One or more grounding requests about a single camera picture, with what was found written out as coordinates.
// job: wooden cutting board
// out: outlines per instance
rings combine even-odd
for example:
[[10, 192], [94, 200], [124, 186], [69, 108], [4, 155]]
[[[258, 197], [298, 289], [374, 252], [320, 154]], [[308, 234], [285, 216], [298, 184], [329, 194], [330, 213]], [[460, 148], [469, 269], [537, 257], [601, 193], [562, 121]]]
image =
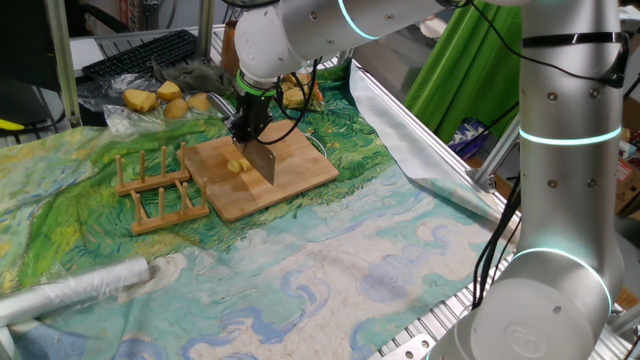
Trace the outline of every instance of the wooden cutting board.
[[[272, 123], [260, 139], [277, 139], [291, 126], [288, 120]], [[222, 220], [238, 220], [338, 177], [338, 170], [298, 129], [269, 148], [276, 155], [273, 186], [256, 170], [234, 174], [227, 168], [229, 161], [243, 158], [231, 136], [186, 149], [191, 177], [198, 186], [207, 182], [207, 199]]]

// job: knife blade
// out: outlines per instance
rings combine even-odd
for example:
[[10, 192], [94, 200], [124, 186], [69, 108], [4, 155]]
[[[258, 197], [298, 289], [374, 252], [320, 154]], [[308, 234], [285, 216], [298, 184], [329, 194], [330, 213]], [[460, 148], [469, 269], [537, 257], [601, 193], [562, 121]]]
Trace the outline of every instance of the knife blade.
[[265, 180], [271, 185], [275, 185], [276, 155], [271, 149], [255, 140], [251, 140], [245, 144], [238, 143], [234, 140], [233, 144]]

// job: green backdrop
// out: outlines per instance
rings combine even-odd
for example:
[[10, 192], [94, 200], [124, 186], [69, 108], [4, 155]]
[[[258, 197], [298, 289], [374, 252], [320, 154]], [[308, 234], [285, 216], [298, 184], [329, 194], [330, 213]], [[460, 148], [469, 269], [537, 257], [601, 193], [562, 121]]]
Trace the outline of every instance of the green backdrop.
[[[477, 2], [509, 45], [520, 51], [519, 7]], [[456, 10], [405, 101], [405, 106], [449, 143], [463, 119], [489, 124], [518, 101], [520, 60], [472, 8]], [[517, 109], [492, 129], [501, 136]]]

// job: keyboard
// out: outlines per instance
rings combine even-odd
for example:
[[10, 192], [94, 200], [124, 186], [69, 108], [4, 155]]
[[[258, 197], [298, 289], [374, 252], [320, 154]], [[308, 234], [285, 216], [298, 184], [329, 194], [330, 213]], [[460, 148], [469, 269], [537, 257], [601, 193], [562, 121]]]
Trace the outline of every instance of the keyboard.
[[158, 65], [189, 57], [198, 50], [198, 37], [187, 30], [178, 30], [153, 39], [104, 60], [82, 68], [94, 79], [122, 74], [146, 74]]

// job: yellow potato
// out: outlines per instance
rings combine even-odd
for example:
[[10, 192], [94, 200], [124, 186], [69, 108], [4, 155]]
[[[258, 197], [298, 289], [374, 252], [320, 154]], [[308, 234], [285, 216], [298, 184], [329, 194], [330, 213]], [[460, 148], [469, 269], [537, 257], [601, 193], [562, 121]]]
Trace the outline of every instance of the yellow potato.
[[130, 110], [147, 112], [156, 106], [156, 94], [148, 91], [129, 89], [122, 94], [122, 100]]
[[287, 109], [304, 107], [304, 96], [300, 88], [294, 88], [284, 93], [282, 105]]
[[245, 158], [242, 158], [240, 160], [240, 166], [242, 166], [243, 172], [247, 172], [253, 169], [253, 166], [251, 166], [251, 164], [249, 164], [249, 161]]
[[164, 117], [167, 119], [179, 119], [189, 111], [189, 104], [183, 99], [175, 99], [164, 108]]
[[166, 81], [160, 89], [158, 89], [158, 98], [171, 102], [175, 99], [182, 99], [182, 91], [178, 85], [172, 83], [171, 81]]
[[227, 164], [227, 169], [229, 169], [234, 174], [240, 174], [242, 172], [242, 165], [238, 160], [231, 160]]
[[187, 100], [189, 105], [193, 106], [196, 110], [200, 110], [202, 112], [207, 112], [211, 107], [211, 103], [207, 99], [207, 94], [199, 93], [195, 94]]

